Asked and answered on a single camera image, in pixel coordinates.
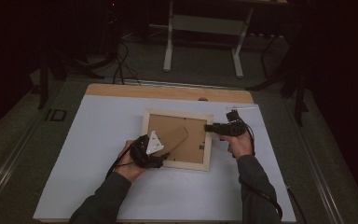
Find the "wooden picture frame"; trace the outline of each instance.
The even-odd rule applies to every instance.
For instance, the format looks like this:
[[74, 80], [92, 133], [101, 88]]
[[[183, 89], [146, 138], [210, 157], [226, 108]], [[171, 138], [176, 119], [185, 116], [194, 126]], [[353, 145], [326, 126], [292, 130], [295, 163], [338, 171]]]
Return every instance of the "wooden picture frame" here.
[[142, 134], [150, 136], [155, 131], [162, 145], [165, 145], [162, 137], [167, 135], [170, 137], [169, 141], [175, 142], [174, 148], [170, 150], [171, 155], [163, 166], [209, 171], [212, 134], [205, 132], [205, 124], [213, 124], [213, 115], [147, 108]]

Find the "dark sleeve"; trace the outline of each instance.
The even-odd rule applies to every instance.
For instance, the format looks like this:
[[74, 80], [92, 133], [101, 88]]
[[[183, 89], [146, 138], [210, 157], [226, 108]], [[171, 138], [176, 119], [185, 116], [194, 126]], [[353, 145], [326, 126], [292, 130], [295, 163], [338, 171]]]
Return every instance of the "dark sleeve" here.
[[127, 196], [131, 182], [113, 172], [72, 214], [69, 223], [116, 223], [118, 209]]
[[[255, 189], [259, 189], [273, 200], [277, 200], [274, 187], [258, 160], [251, 155], [242, 156], [238, 160], [240, 179]], [[255, 194], [244, 186], [241, 187], [242, 223], [281, 223], [279, 215], [269, 201]]]

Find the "black device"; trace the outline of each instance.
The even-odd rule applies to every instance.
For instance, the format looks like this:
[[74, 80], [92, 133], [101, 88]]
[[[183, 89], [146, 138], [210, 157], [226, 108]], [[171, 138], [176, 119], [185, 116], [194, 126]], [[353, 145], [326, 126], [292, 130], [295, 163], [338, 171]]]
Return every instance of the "black device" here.
[[214, 123], [205, 124], [205, 132], [217, 133], [220, 135], [228, 135], [238, 137], [243, 133], [248, 132], [251, 136], [251, 144], [253, 149], [253, 155], [255, 155], [255, 137], [251, 127], [243, 121], [238, 114], [238, 110], [231, 110], [226, 113], [228, 123]]
[[165, 153], [162, 156], [153, 156], [153, 153], [147, 154], [147, 148], [149, 147], [149, 137], [147, 134], [142, 135], [138, 137], [135, 141], [132, 142], [132, 144], [119, 156], [116, 161], [113, 163], [113, 165], [110, 167], [106, 174], [106, 178], [113, 172], [113, 170], [122, 165], [128, 165], [126, 164], [120, 164], [118, 163], [121, 161], [121, 159], [124, 157], [124, 155], [128, 152], [130, 152], [130, 156], [133, 160], [133, 163], [135, 163], [137, 166], [141, 168], [159, 168], [163, 165], [163, 161], [168, 158], [170, 153]]

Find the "desk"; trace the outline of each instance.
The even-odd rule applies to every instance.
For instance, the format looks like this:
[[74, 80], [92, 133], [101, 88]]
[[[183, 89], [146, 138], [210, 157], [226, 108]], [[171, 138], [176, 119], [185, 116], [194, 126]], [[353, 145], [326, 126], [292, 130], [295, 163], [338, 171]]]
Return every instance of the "desk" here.
[[287, 4], [286, 0], [255, 0], [255, 1], [245, 1], [245, 0], [236, 0], [236, 1], [225, 1], [225, 2], [241, 2], [249, 4], [249, 9], [246, 15], [243, 18], [243, 21], [234, 21], [234, 20], [223, 20], [216, 18], [203, 18], [197, 16], [188, 16], [188, 15], [178, 15], [173, 12], [173, 0], [170, 1], [169, 8], [169, 19], [168, 19], [168, 43], [165, 52], [164, 66], [163, 70], [165, 72], [171, 71], [171, 61], [172, 61], [172, 35], [173, 30], [185, 30], [185, 31], [194, 31], [194, 32], [203, 32], [203, 33], [213, 33], [221, 35], [237, 35], [239, 37], [237, 45], [232, 49], [232, 59], [234, 62], [235, 73], [238, 78], [243, 77], [240, 51], [242, 48], [242, 43], [246, 37], [246, 32], [249, 27], [252, 15], [254, 13], [254, 7], [256, 4]]
[[[210, 102], [197, 102], [200, 97], [207, 98]], [[90, 85], [46, 184], [34, 218], [53, 222], [65, 221], [72, 215], [103, 181], [106, 169], [122, 148], [123, 139], [139, 134], [138, 121], [142, 121], [145, 105], [159, 105], [171, 109], [182, 109], [191, 105], [191, 108], [202, 109], [203, 113], [214, 113], [213, 110], [218, 106], [224, 108], [224, 112], [227, 105], [252, 102], [252, 96], [247, 91]], [[92, 118], [84, 119], [84, 116], [89, 115]], [[242, 118], [249, 120], [255, 135], [258, 136], [255, 143], [260, 149], [256, 153], [271, 184], [277, 190], [278, 202], [283, 209], [283, 220], [296, 220], [259, 110], [253, 109]], [[224, 122], [224, 119], [225, 113], [220, 116], [215, 114], [216, 122]], [[224, 142], [215, 139], [213, 147], [215, 149], [210, 172], [160, 168], [143, 174], [133, 184], [131, 193], [122, 204], [118, 220], [241, 220], [236, 162], [223, 149], [227, 147]], [[192, 200], [192, 206], [186, 206], [189, 200]], [[226, 204], [229, 209], [222, 209], [216, 202]]]

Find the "white desk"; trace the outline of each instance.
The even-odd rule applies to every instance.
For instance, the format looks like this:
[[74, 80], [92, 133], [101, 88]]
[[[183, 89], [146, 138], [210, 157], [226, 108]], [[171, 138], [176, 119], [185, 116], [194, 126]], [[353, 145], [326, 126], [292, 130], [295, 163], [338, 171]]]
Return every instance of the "white desk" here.
[[[129, 89], [134, 94], [134, 91], [140, 89], [158, 91], [160, 88]], [[162, 90], [171, 90], [167, 97], [181, 91], [185, 95], [187, 92], [194, 92], [180, 88]], [[245, 91], [217, 92], [221, 92], [223, 96], [231, 92], [234, 94], [232, 98], [237, 98], [235, 93], [249, 96]], [[116, 159], [125, 140], [140, 135], [146, 107], [213, 113], [215, 122], [227, 122], [226, 107], [234, 105], [245, 104], [85, 95], [34, 218], [43, 222], [68, 220], [86, 197], [101, 185], [107, 169]], [[277, 191], [278, 203], [283, 210], [282, 220], [296, 221], [259, 109], [239, 112], [254, 130], [256, 156]], [[241, 220], [237, 165], [226, 149], [227, 143], [216, 138], [213, 140], [209, 172], [164, 167], [148, 170], [132, 185], [117, 219], [143, 222]]]

